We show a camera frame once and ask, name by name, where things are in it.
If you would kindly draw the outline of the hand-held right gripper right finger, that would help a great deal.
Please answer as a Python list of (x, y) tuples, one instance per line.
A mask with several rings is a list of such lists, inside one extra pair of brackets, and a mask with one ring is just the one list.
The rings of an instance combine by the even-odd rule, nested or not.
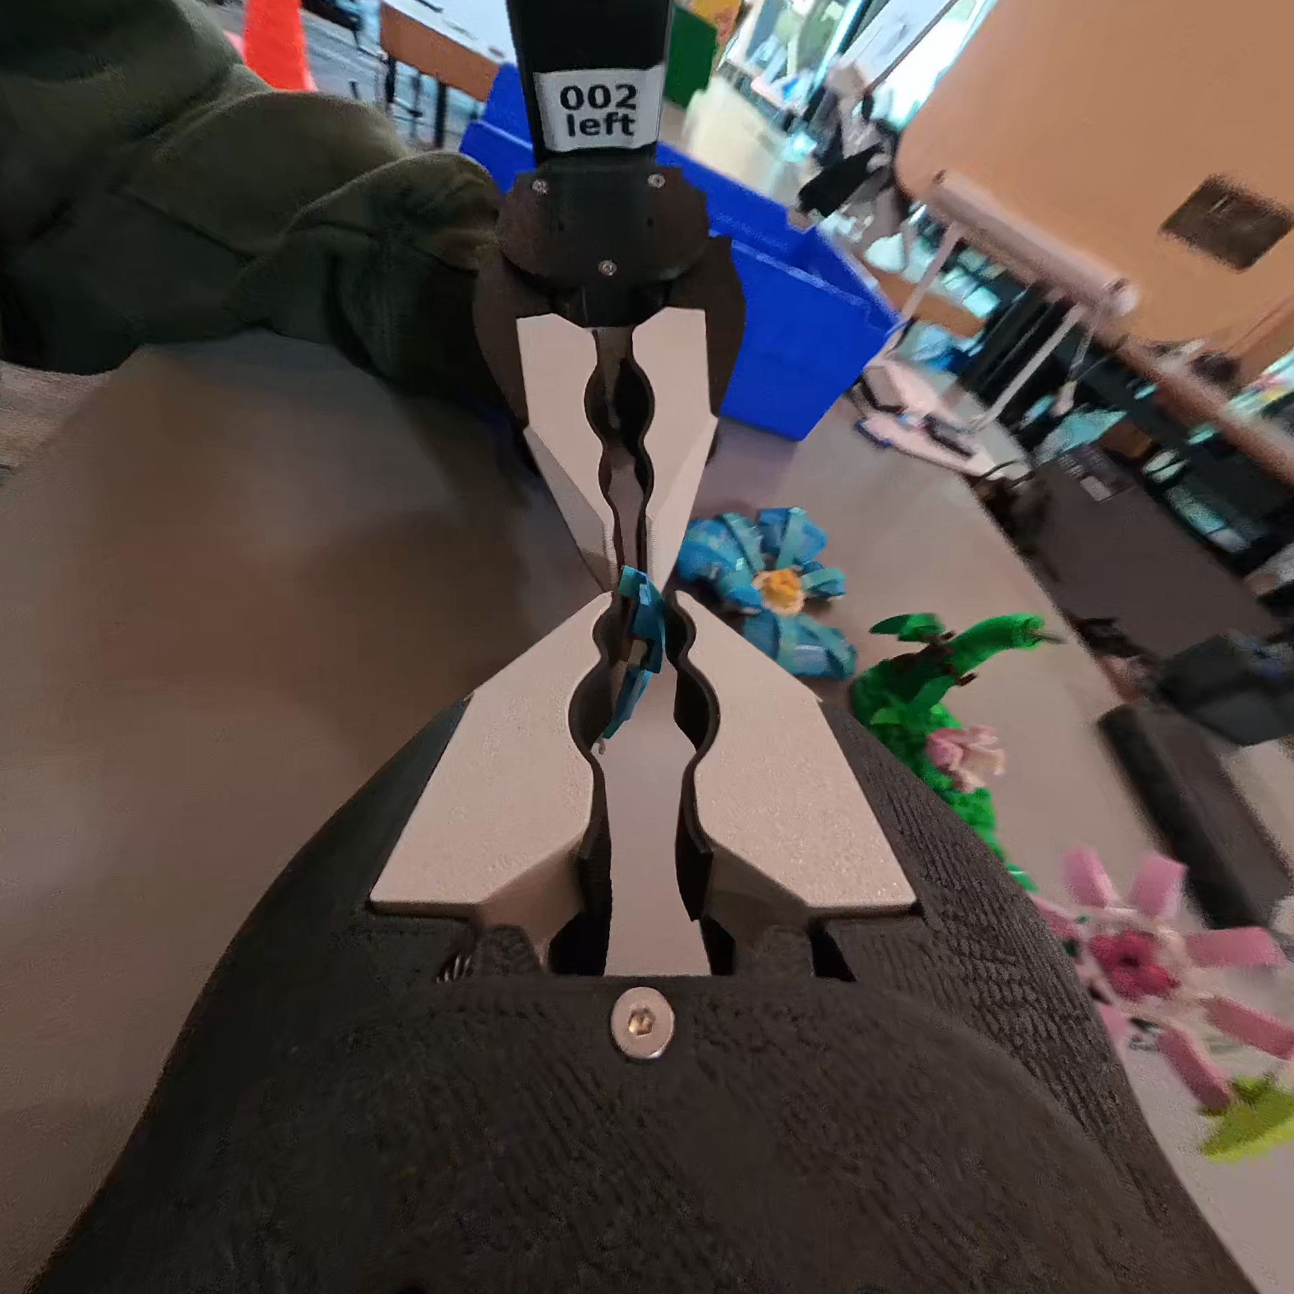
[(682, 774), (675, 871), (720, 929), (892, 917), (916, 897), (822, 703), (685, 590), (668, 609)]

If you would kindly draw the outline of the light wooden panel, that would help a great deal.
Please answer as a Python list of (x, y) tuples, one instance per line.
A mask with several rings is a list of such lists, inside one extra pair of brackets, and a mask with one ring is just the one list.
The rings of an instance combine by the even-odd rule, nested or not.
[(1130, 331), (1236, 343), (1290, 300), (1290, 232), (1250, 267), (1165, 232), (1215, 180), (1290, 211), (1290, 1), (1001, 1), (904, 126), (939, 173), (1135, 283)]

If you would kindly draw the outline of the black power bank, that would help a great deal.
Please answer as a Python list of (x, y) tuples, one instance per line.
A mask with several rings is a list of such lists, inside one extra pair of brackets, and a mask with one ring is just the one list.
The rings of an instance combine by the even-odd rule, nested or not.
[(1154, 703), (1118, 703), (1097, 729), (1210, 923), (1274, 929), (1290, 857), (1224, 769), (1217, 741)]

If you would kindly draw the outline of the black equipment case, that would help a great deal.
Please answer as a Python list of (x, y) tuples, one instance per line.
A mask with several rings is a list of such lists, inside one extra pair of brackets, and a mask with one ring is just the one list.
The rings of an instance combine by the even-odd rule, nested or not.
[(1047, 503), (1027, 562), (1057, 607), (1111, 618), (1158, 654), (1227, 632), (1278, 632), (1241, 580), (1135, 482), (1092, 477), (1059, 460), (1033, 475)]

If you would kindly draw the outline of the person's left forearm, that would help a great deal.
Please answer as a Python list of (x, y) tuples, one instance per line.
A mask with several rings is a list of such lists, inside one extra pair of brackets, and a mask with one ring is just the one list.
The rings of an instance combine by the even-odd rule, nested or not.
[(248, 328), (503, 397), (472, 302), (499, 194), (374, 107), (270, 88), (199, 3), (3, 3), (3, 359), (93, 375)]

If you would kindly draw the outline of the green lego plant pink flowers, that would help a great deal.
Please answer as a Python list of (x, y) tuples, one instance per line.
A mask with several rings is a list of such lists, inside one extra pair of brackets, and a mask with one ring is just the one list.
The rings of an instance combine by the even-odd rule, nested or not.
[(989, 616), (949, 632), (930, 613), (888, 616), (869, 633), (911, 644), (864, 668), (849, 687), (855, 720), (908, 767), (994, 854), (1043, 917), (1118, 1052), (1147, 1047), (1187, 1090), (1212, 1130), (1203, 1156), (1234, 1161), (1290, 1141), (1290, 1024), (1217, 993), (1217, 969), (1276, 969), (1283, 953), (1264, 927), (1184, 932), (1177, 913), (1185, 866), (1149, 854), (1119, 890), (1097, 854), (1062, 857), (1073, 910), (1041, 897), (1003, 852), (987, 786), (1005, 765), (996, 734), (965, 725), (944, 703), (1005, 651), (1057, 642), (1041, 616)]

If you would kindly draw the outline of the blue plastic bin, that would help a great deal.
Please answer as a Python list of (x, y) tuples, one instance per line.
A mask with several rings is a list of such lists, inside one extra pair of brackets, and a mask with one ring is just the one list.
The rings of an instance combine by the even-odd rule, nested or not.
[[(466, 126), (459, 151), (484, 163), (492, 180), (513, 182), (534, 168), (513, 64), (494, 72), (482, 121)], [(894, 307), (822, 234), (795, 230), (784, 206), (668, 144), (657, 144), (656, 156), (704, 194), (710, 232), (730, 239), (744, 324), (718, 421), (800, 442), (894, 336)], [(525, 421), (520, 349), (506, 303), (494, 302), (492, 314), (482, 316), (494, 335), (486, 336), (489, 347), (479, 345), (505, 406)]]

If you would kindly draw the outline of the dark grey charger box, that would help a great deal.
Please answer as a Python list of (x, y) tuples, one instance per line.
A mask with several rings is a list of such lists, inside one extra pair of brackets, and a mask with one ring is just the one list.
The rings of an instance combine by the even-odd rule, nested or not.
[(1291, 736), (1288, 640), (1224, 633), (1172, 654), (1158, 694), (1189, 720), (1241, 748)]

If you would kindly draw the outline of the green plastic bin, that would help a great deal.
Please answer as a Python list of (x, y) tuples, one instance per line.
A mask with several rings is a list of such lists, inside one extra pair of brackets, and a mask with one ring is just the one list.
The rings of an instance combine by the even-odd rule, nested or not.
[(687, 107), (706, 88), (717, 50), (718, 31), (713, 20), (696, 3), (673, 1), (663, 88), (668, 104)]

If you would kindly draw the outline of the blue white lego petal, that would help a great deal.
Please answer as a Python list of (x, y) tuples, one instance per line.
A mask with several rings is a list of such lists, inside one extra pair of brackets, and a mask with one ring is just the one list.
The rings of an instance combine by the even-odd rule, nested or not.
[(598, 745), (631, 717), (664, 658), (664, 604), (647, 573), (623, 566), (616, 581), (609, 637), (611, 710)]

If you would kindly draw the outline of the orange traffic cone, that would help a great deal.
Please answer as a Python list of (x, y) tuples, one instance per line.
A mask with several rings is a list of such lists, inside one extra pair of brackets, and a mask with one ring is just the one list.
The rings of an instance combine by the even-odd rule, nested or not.
[(270, 88), (312, 91), (300, 1), (244, 1), (241, 55)]

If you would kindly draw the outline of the white panel stand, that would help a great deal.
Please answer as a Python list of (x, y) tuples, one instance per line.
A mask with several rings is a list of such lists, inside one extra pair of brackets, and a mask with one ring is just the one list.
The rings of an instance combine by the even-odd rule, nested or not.
[(1029, 270), (1034, 281), (1055, 289), (1059, 298), (1067, 303), (1060, 322), (996, 399), (981, 411), (972, 428), (979, 428), (998, 416), (1007, 401), (1055, 350), (1067, 331), (1083, 326), (1092, 335), (1107, 321), (1130, 314), (1140, 302), (1140, 286), (1123, 276), (1121, 270), (1019, 217), (1000, 204), (986, 189), (956, 171), (935, 171), (920, 201), (930, 215), (942, 222), (944, 234), (921, 277), (913, 284), (899, 309), (901, 321), (909, 321), (915, 316), (915, 309), (928, 293), (939, 269), (949, 260), (949, 253), (958, 241), (968, 241), (1000, 262), (1010, 262)]

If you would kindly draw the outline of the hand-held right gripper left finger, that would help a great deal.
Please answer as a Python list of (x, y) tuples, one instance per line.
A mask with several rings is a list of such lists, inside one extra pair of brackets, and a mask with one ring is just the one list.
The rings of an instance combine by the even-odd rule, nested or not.
[(593, 628), (609, 607), (600, 592), (470, 692), (369, 890), (376, 911), (475, 929), (560, 929), (576, 915), (593, 769), (571, 703), (602, 659)]

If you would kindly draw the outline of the black white tool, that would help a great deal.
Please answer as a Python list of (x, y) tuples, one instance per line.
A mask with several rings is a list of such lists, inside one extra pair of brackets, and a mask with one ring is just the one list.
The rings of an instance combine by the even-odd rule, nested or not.
[(829, 65), (810, 126), (817, 170), (800, 185), (796, 211), (809, 222), (849, 217), (861, 250), (897, 234), (908, 211), (894, 175), (899, 131), (852, 64)]

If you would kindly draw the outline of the blue lego flower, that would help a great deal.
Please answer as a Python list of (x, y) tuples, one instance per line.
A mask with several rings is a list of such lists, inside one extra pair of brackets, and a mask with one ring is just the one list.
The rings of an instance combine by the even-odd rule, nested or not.
[(677, 576), (736, 616), (743, 639), (784, 672), (843, 682), (854, 646), (810, 614), (845, 593), (843, 573), (819, 560), (824, 547), (826, 533), (803, 508), (722, 512), (687, 524)]

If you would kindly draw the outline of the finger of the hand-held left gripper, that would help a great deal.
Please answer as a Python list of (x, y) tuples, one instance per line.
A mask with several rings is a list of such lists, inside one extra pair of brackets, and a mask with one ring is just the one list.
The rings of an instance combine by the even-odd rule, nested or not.
[(612, 593), (623, 543), (609, 498), (612, 460), (590, 413), (604, 394), (595, 331), (562, 316), (525, 316), (515, 324), (525, 395), (524, 439), (579, 557)]
[(645, 472), (640, 569), (654, 585), (666, 585), (718, 421), (710, 409), (704, 312), (661, 309), (633, 331), (631, 355), (651, 406), (638, 456)]

